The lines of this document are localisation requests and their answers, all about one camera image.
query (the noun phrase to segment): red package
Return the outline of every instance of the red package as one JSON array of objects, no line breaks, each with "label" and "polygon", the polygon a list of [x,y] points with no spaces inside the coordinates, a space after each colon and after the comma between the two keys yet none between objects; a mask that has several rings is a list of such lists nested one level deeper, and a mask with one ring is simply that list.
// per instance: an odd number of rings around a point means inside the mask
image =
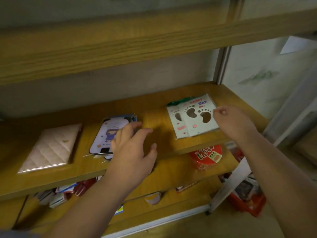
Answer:
[{"label": "red package", "polygon": [[206,170],[219,162],[222,157],[220,145],[203,148],[189,153],[193,160],[193,165],[197,170]]},{"label": "red package", "polygon": [[75,195],[82,196],[96,182],[97,182],[96,178],[92,178],[89,180],[84,180],[84,181],[79,182],[74,188]]}]

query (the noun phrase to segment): forearm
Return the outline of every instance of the forearm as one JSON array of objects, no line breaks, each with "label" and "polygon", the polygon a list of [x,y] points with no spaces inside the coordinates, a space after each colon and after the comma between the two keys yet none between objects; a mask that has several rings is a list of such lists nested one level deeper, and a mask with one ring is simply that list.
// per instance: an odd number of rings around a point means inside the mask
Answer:
[{"label": "forearm", "polygon": [[101,237],[128,193],[116,181],[103,177],[44,234],[44,237]]},{"label": "forearm", "polygon": [[261,134],[236,140],[265,193],[286,237],[317,232],[315,184]]}]

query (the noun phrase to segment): person's left hand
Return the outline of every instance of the person's left hand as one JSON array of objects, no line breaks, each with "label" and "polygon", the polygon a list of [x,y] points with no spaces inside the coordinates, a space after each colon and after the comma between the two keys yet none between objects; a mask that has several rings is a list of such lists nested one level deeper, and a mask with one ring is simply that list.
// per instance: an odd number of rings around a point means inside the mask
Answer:
[{"label": "person's left hand", "polygon": [[106,171],[106,176],[127,192],[135,189],[151,172],[156,156],[156,144],[152,144],[147,156],[144,156],[143,143],[151,128],[135,130],[141,122],[132,122],[120,129],[111,141],[113,158]]}]

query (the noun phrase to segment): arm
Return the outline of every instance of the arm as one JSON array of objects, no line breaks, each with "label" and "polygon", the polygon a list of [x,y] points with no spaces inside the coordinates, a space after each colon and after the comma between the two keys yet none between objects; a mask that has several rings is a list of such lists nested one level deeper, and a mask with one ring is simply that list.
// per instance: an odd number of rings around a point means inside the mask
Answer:
[{"label": "arm", "polygon": [[156,144],[144,157],[143,143],[150,128],[127,124],[111,142],[113,158],[105,176],[94,184],[44,237],[101,237],[117,208],[148,176],[156,160]]},{"label": "arm", "polygon": [[213,114],[221,130],[241,148],[285,237],[317,233],[317,187],[275,146],[257,132],[237,107],[218,107]]}]

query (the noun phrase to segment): hand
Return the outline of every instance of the hand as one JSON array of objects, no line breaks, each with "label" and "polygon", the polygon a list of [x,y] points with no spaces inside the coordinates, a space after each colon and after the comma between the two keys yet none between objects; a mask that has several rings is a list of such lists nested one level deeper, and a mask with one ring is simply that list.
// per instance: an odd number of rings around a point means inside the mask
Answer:
[{"label": "hand", "polygon": [[142,128],[135,133],[141,122],[132,122],[120,129],[111,142],[113,158],[106,171],[107,179],[116,182],[129,194],[151,172],[156,156],[156,144],[152,144],[150,152],[144,156],[143,143],[151,128]]},{"label": "hand", "polygon": [[236,106],[220,106],[213,110],[219,128],[237,142],[258,133],[249,117]]}]

